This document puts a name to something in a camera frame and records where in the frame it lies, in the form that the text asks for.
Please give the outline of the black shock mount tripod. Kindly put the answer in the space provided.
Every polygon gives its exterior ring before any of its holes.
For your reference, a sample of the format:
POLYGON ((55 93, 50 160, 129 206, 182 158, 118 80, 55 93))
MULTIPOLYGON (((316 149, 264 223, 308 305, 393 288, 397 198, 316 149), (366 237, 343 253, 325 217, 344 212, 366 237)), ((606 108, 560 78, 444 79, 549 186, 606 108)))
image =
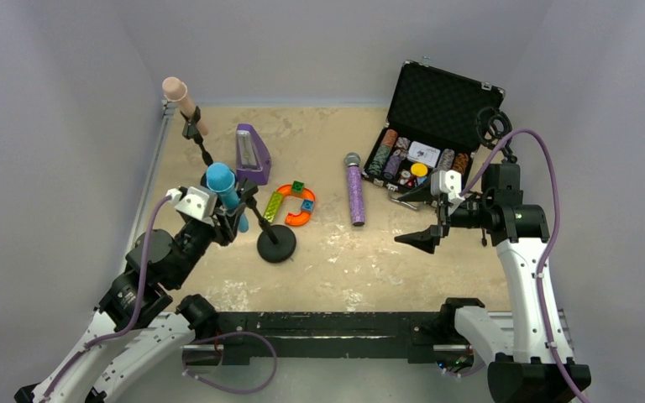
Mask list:
MULTIPOLYGON (((480 145, 487 149, 493 149, 498 141, 513 130, 511 120, 498 107, 483 107, 480 109, 476 115, 475 127, 480 145)), ((517 162, 517 157, 512 152, 510 144, 511 141, 509 140, 504 148, 501 149, 503 154, 502 163, 515 164, 517 162)), ((482 229, 481 245, 486 247, 487 244, 486 232, 482 229)))

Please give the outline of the black mic stand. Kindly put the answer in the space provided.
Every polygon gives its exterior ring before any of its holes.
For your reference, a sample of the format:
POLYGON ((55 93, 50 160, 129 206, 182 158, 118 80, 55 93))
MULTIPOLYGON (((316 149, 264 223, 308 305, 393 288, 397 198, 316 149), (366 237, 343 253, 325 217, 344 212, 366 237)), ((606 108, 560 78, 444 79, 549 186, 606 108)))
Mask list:
POLYGON ((207 151, 204 145, 203 134, 198 128, 197 124, 202 122, 201 109, 199 106, 195 106, 194 112, 190 117, 187 117, 184 112, 181 112, 181 116, 185 119, 185 126, 182 129, 182 136, 193 141, 201 151, 202 160, 206 167, 214 163, 212 155, 207 151))
POLYGON ((239 203, 234 208, 235 222, 239 223, 245 210, 249 209, 257 218, 261 234, 257 239, 256 249, 259 256, 266 262, 279 264, 288 260, 295 252, 296 235, 285 225, 271 224, 260 213, 254 195, 258 185, 248 179, 239 180, 235 186, 239 203))

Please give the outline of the blue microphone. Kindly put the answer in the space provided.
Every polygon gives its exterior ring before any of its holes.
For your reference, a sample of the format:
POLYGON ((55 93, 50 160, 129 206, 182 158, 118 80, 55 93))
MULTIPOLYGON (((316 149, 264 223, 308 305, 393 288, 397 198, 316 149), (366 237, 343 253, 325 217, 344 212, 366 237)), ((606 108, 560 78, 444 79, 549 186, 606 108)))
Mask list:
POLYGON ((218 196, 226 213, 234 213, 240 204, 236 183, 235 174, 222 162, 209 165, 203 178, 204 186, 218 196))

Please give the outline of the purple glitter microphone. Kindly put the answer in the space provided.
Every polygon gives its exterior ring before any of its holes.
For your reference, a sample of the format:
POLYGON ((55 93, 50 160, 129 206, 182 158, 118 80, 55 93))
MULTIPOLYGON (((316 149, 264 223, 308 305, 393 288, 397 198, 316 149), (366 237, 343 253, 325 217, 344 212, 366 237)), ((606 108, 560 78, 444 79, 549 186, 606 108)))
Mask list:
POLYGON ((357 153, 350 152, 346 154, 343 162, 346 167, 351 223, 354 227, 362 227, 365 224, 365 214, 362 174, 359 167, 361 159, 357 153))

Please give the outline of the pink microphone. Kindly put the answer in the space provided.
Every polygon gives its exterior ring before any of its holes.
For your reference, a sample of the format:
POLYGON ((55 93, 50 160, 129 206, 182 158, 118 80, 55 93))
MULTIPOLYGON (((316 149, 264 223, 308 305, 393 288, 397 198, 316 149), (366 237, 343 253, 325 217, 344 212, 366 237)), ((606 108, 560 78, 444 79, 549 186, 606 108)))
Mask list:
POLYGON ((161 88, 166 100, 176 103, 180 112, 186 118, 192 119, 197 111, 197 105, 189 95, 186 83, 175 76, 169 76, 162 81, 161 88))

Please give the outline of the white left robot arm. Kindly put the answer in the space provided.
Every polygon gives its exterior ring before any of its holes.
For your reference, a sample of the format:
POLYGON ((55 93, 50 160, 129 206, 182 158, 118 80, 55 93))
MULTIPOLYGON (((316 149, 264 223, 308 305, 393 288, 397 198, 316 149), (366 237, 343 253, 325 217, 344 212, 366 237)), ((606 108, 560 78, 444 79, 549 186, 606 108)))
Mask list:
POLYGON ((45 380, 21 387, 15 401, 114 402, 175 348, 217 334, 218 313, 203 296, 188 296, 168 312, 169 293, 183 286, 211 244, 235 240, 244 208, 181 201, 176 210, 181 230, 171 235, 148 224, 76 346, 45 380))

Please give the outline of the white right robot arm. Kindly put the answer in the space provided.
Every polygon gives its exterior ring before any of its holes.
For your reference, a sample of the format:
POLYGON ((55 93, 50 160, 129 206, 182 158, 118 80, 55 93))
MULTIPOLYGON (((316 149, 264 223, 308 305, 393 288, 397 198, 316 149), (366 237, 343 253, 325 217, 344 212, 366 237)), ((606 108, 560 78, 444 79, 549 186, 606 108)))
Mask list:
POLYGON ((487 369, 495 402, 570 402, 591 383, 588 365, 578 364, 565 336, 548 267, 553 238, 544 210, 523 202, 517 164, 490 164, 478 174, 481 194, 467 197, 462 175, 435 170, 421 185, 396 198, 400 204, 435 204, 437 221, 428 229, 395 238, 433 253, 450 228, 481 228, 501 262, 511 302, 513 327, 505 332, 482 304, 449 298, 425 327, 458 335, 474 352, 473 374, 487 369))

